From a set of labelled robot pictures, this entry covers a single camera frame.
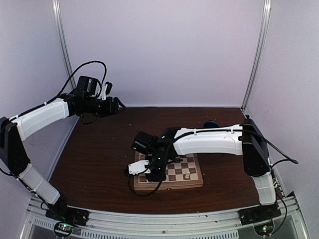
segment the black cable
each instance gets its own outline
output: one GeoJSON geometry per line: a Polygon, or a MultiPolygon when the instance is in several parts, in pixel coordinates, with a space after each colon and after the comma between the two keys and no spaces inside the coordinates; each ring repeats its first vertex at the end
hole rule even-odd
{"type": "Polygon", "coordinates": [[[88,61],[88,62],[83,63],[82,65],[80,65],[78,68],[75,69],[75,71],[72,72],[72,74],[71,74],[71,75],[69,76],[69,78],[66,80],[66,82],[65,82],[64,86],[62,87],[62,89],[59,91],[59,93],[58,93],[55,97],[53,97],[52,99],[50,99],[50,100],[47,101],[46,103],[40,104],[40,105],[35,106],[35,107],[33,107],[33,108],[31,108],[31,109],[29,109],[29,110],[27,110],[27,111],[22,112],[21,114],[19,114],[19,117],[20,117],[20,116],[23,116],[23,115],[25,115],[25,114],[27,114],[27,113],[33,111],[33,110],[36,110],[36,109],[38,109],[38,108],[40,108],[40,107],[43,107],[43,106],[45,106],[46,104],[49,104],[49,103],[53,102],[54,100],[56,100],[56,99],[62,94],[62,92],[64,91],[65,87],[67,86],[67,84],[69,83],[69,81],[72,79],[72,77],[74,76],[74,74],[75,74],[80,68],[82,68],[83,66],[89,65],[89,64],[92,64],[92,63],[99,63],[99,64],[102,64],[102,65],[104,66],[104,75],[103,75],[102,82],[98,81],[99,86],[100,86],[100,91],[99,91],[99,93],[95,96],[96,98],[98,98],[99,95],[101,94],[101,91],[102,91],[102,85],[103,85],[103,82],[104,82],[105,77],[106,77],[107,68],[106,68],[106,65],[104,64],[104,62],[102,62],[102,61],[88,61]]]}
{"type": "Polygon", "coordinates": [[[14,175],[11,174],[11,173],[6,173],[6,172],[4,172],[2,168],[0,168],[0,171],[1,171],[1,173],[5,174],[5,175],[7,175],[7,176],[11,176],[11,177],[14,176],[14,175]]]}
{"type": "Polygon", "coordinates": [[[44,209],[44,208],[42,207],[43,204],[44,204],[44,202],[42,202],[41,205],[40,205],[41,209],[44,210],[44,211],[48,211],[48,209],[44,209]]]}
{"type": "Polygon", "coordinates": [[[271,143],[269,140],[267,140],[265,137],[263,137],[262,135],[256,133],[256,132],[253,132],[251,130],[246,130],[246,129],[243,129],[241,130],[242,132],[246,132],[246,133],[249,133],[249,134],[252,134],[254,136],[257,136],[259,137],[260,139],[262,139],[263,141],[265,141],[267,144],[269,144],[272,148],[274,148],[278,153],[280,153],[283,157],[285,157],[286,159],[288,159],[290,162],[294,163],[294,164],[299,164],[299,162],[295,159],[292,159],[290,158],[288,155],[286,155],[284,152],[282,152],[280,149],[278,149],[273,143],[271,143]]]}
{"type": "Polygon", "coordinates": [[[149,193],[146,193],[146,194],[139,194],[137,193],[134,188],[131,186],[131,179],[133,178],[133,176],[130,176],[129,179],[128,179],[128,187],[130,189],[130,191],[135,195],[135,196],[138,196],[138,197],[149,197],[150,195],[154,194],[159,188],[160,188],[160,185],[162,183],[162,181],[159,181],[158,185],[156,186],[156,188],[154,188],[154,190],[152,190],[151,192],[149,193]]]}
{"type": "Polygon", "coordinates": [[[289,160],[289,159],[281,159],[281,160],[275,162],[275,163],[271,166],[271,169],[273,169],[273,168],[276,166],[276,164],[281,163],[281,162],[286,162],[286,161],[290,161],[290,160],[289,160]]]}
{"type": "Polygon", "coordinates": [[[39,197],[39,198],[47,206],[48,210],[50,210],[55,216],[57,216],[59,218],[59,220],[61,220],[62,222],[65,222],[65,218],[64,217],[57,215],[56,212],[50,207],[50,205],[43,198],[41,198],[41,197],[39,197]]]}
{"type": "Polygon", "coordinates": [[[275,234],[275,233],[282,227],[282,225],[284,224],[284,222],[285,222],[285,220],[286,220],[286,218],[287,218],[287,214],[288,214],[287,205],[286,205],[285,201],[279,196],[277,190],[276,190],[276,194],[277,194],[277,196],[279,197],[279,199],[282,201],[282,203],[284,204],[286,212],[285,212],[285,216],[284,216],[283,221],[281,222],[281,224],[279,225],[279,227],[277,227],[277,229],[272,233],[272,235],[275,234]]]}

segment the white wall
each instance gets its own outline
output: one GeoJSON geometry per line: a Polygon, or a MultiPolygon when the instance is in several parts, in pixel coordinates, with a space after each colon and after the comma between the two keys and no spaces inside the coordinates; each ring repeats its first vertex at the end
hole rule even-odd
{"type": "MultiPolygon", "coordinates": [[[[273,1],[261,65],[248,111],[264,135],[299,165],[278,171],[295,191],[311,238],[317,239],[319,196],[319,1],[273,1]]],[[[281,159],[272,152],[274,159],[281,159]]]]}
{"type": "MultiPolygon", "coordinates": [[[[0,1],[0,117],[16,115],[50,99],[67,79],[51,1],[0,1]]],[[[73,118],[56,122],[24,144],[35,167],[48,177],[73,118]]],[[[8,172],[2,161],[0,167],[8,172]]],[[[0,173],[1,238],[18,237],[30,194],[0,173]]]]}
{"type": "MultiPolygon", "coordinates": [[[[60,5],[73,68],[104,61],[112,95],[126,105],[241,105],[264,1],[68,0],[60,5]]],[[[87,69],[102,76],[101,66],[87,69]]]]}

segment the chessboard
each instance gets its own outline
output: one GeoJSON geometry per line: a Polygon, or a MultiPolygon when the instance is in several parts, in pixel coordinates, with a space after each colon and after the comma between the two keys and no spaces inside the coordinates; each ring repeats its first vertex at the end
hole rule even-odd
{"type": "MultiPolygon", "coordinates": [[[[135,162],[144,160],[145,156],[136,152],[135,162]]],[[[202,187],[204,184],[196,154],[188,154],[176,158],[177,162],[166,166],[166,180],[162,182],[159,190],[173,190],[202,187]]],[[[149,182],[145,174],[134,177],[136,191],[152,190],[158,182],[149,182]]]]}

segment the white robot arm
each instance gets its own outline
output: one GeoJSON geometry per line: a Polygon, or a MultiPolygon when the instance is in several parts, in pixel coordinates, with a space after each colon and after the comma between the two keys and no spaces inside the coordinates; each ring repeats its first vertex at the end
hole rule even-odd
{"type": "Polygon", "coordinates": [[[261,134],[251,119],[245,120],[243,125],[236,124],[223,128],[171,128],[159,138],[140,132],[135,138],[133,149],[148,156],[146,160],[130,164],[129,174],[137,175],[145,172],[149,181],[161,181],[166,178],[165,170],[158,169],[165,169],[168,160],[174,160],[177,155],[190,153],[243,155],[245,172],[255,182],[260,204],[273,205],[276,193],[267,146],[259,138],[243,133],[243,128],[253,129],[256,134],[261,134]]]}
{"type": "MultiPolygon", "coordinates": [[[[119,113],[125,106],[118,98],[106,97],[112,84],[102,87],[101,96],[94,96],[98,80],[81,76],[77,87],[69,94],[61,94],[52,102],[33,108],[10,119],[0,119],[0,159],[10,170],[10,175],[20,181],[30,192],[35,193],[51,209],[47,216],[54,219],[69,218],[81,214],[67,206],[67,199],[47,182],[34,168],[28,158],[22,142],[30,135],[58,120],[73,115],[82,116],[91,113],[103,118],[119,113]]],[[[85,225],[87,215],[79,217],[78,225],[85,225]]]]}

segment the wooden tabletop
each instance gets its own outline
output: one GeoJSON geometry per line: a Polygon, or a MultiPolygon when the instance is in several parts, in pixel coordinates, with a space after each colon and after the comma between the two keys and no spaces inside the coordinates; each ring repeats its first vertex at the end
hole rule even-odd
{"type": "Polygon", "coordinates": [[[199,154],[203,187],[161,190],[147,198],[130,192],[123,173],[134,161],[131,144],[140,130],[160,135],[166,127],[202,127],[208,120],[228,126],[243,119],[233,108],[127,108],[91,125],[78,122],[50,183],[70,206],[110,212],[196,213],[256,205],[258,194],[241,156],[199,154]]]}

